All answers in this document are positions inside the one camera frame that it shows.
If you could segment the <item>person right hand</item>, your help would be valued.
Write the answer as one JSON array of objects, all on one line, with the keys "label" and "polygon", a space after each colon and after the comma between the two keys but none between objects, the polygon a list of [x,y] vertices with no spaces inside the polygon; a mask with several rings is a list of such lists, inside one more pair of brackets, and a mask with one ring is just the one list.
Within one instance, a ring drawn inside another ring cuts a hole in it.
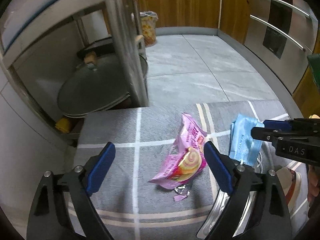
[{"label": "person right hand", "polygon": [[309,165],[308,171],[308,202],[312,203],[319,194],[318,177],[313,166]]}]

